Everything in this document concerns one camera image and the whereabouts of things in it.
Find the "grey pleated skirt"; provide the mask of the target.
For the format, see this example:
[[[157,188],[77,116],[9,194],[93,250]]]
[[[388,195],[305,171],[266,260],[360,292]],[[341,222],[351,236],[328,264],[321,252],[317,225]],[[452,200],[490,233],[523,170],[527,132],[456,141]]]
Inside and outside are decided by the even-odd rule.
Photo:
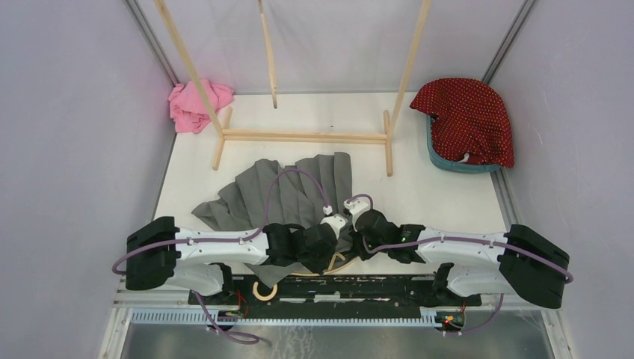
[[[282,165],[260,159],[202,202],[192,215],[215,231],[238,231],[262,223],[317,225],[326,203],[339,214],[352,196],[351,157],[345,152],[318,154]]]

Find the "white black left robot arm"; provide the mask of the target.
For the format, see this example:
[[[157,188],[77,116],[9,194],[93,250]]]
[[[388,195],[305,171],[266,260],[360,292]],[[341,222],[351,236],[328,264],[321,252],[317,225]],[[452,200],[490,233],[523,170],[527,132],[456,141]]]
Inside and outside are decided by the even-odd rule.
[[[126,240],[126,289],[146,291],[177,286],[209,296],[218,304],[230,302],[236,292],[231,263],[288,267],[301,264],[321,274],[335,254],[347,221],[327,216],[317,225],[268,224],[262,229],[200,232],[160,217]]]

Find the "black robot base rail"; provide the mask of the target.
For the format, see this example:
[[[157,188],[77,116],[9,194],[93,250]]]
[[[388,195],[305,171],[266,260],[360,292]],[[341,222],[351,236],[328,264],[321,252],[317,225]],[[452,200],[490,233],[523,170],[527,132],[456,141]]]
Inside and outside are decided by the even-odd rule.
[[[422,309],[479,307],[480,295],[459,297],[432,275],[289,276],[273,292],[254,275],[234,276],[207,306],[238,307],[247,319],[415,319]]]

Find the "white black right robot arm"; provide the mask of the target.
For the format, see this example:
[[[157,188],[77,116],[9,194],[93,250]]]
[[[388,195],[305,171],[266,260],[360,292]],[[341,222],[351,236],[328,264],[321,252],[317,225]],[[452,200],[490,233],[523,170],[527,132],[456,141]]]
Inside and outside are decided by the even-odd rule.
[[[376,209],[347,209],[359,257],[436,264],[431,286],[442,305],[472,295],[518,295],[530,304],[559,309],[573,282],[569,254],[532,228],[513,224],[507,232],[451,233],[422,224],[396,225]]]

